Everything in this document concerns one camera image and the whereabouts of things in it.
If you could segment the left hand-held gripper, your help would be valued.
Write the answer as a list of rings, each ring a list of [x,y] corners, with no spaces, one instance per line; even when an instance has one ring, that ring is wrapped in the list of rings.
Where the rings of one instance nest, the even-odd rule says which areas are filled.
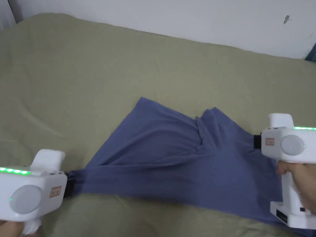
[[[61,171],[64,158],[63,151],[42,149],[30,166],[1,166],[0,219],[37,232],[41,217],[60,208],[66,185],[81,183],[81,170]]]

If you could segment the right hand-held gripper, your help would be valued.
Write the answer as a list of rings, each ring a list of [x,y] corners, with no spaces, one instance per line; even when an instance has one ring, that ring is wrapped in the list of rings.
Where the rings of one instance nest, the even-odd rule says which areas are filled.
[[[295,127],[289,114],[269,114],[269,127],[254,135],[254,148],[266,157],[288,163],[316,163],[316,129]],[[316,217],[303,207],[292,175],[281,177],[281,202],[271,202],[270,212],[290,228],[315,228]]]

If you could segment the person's left hand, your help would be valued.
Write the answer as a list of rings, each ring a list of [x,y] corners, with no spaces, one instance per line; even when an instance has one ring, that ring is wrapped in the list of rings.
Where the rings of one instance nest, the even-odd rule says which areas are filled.
[[[1,237],[22,237],[24,222],[0,221]]]

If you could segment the person's right hand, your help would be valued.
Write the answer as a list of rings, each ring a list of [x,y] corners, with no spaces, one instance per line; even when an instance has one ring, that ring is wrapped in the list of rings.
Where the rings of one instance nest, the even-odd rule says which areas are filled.
[[[284,175],[291,173],[294,184],[301,196],[304,208],[316,214],[316,165],[277,162],[277,173]]]

